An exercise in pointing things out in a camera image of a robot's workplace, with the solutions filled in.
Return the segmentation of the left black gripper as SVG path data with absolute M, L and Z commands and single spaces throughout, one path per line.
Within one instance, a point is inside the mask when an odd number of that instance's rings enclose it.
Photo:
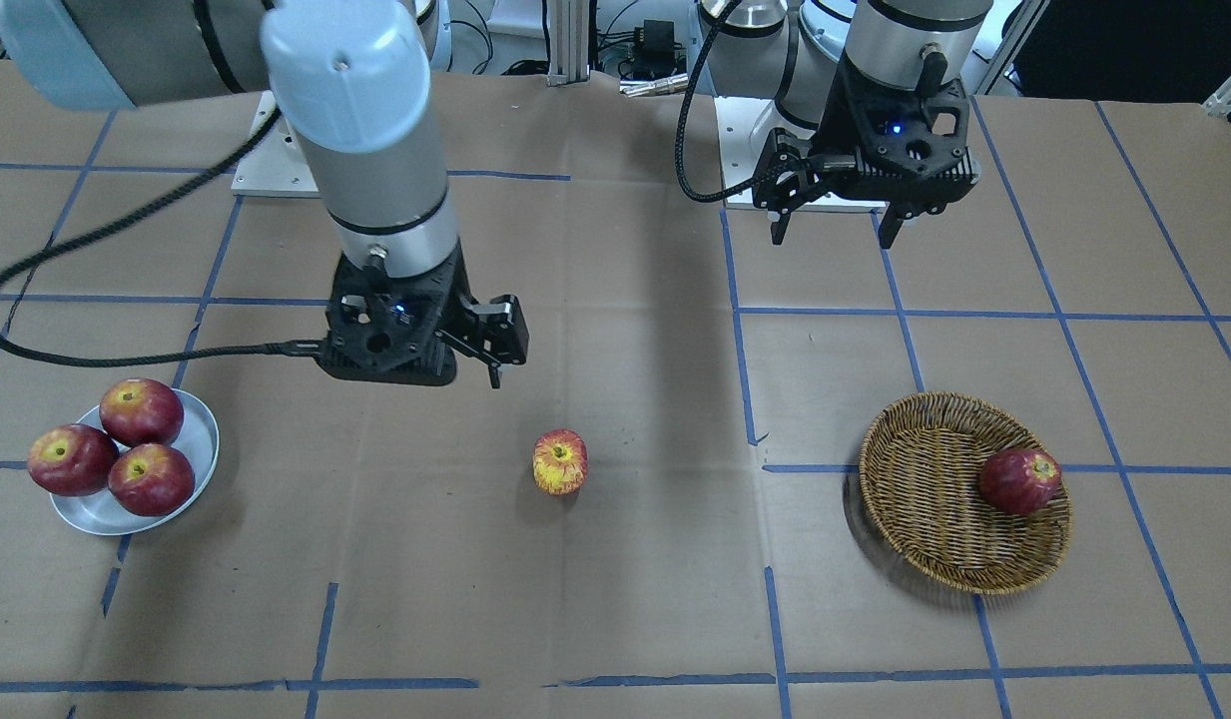
M 947 68 L 945 55 L 918 55 L 913 85 L 891 87 L 844 58 L 811 138 L 771 131 L 753 204 L 771 213 L 772 245 L 784 244 L 793 211 L 833 193 L 886 202 L 876 238 L 890 250 L 908 219 L 940 214 L 976 186 L 969 101 L 960 79 L 943 78 Z

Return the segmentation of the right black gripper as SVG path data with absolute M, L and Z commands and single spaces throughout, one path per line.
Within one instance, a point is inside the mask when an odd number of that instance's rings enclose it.
M 476 300 L 460 249 L 407 278 L 388 277 L 380 259 L 363 268 L 339 259 L 324 315 L 315 362 L 340 380 L 446 387 L 462 355 L 487 364 L 490 387 L 501 388 L 502 368 L 523 364 L 529 348 L 519 298 Z

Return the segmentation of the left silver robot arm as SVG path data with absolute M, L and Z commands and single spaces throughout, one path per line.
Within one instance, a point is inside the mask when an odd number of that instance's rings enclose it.
M 821 196 L 885 202 L 876 238 L 890 249 L 906 222 L 938 215 L 979 182 L 968 142 L 960 71 L 988 1 L 860 1 L 822 117 L 808 140 L 772 129 L 747 181 L 699 193 L 684 177 L 684 124 L 703 66 L 684 87 L 675 172 L 688 199 L 719 202 L 746 190 L 771 215 L 772 243 L 794 211 Z

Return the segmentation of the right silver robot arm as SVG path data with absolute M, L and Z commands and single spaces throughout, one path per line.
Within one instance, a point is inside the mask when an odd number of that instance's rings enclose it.
M 323 340 L 86 360 L 0 332 L 23 360 L 82 367 L 222 356 L 309 357 L 340 380 L 444 387 L 458 356 L 500 387 L 529 331 L 515 295 L 470 291 L 431 102 L 428 50 L 400 1 L 0 1 L 0 37 L 22 76 L 64 110 L 268 91 L 276 107 L 241 147 L 142 208 L 0 270 L 0 291 L 185 199 L 287 124 L 341 243 Z

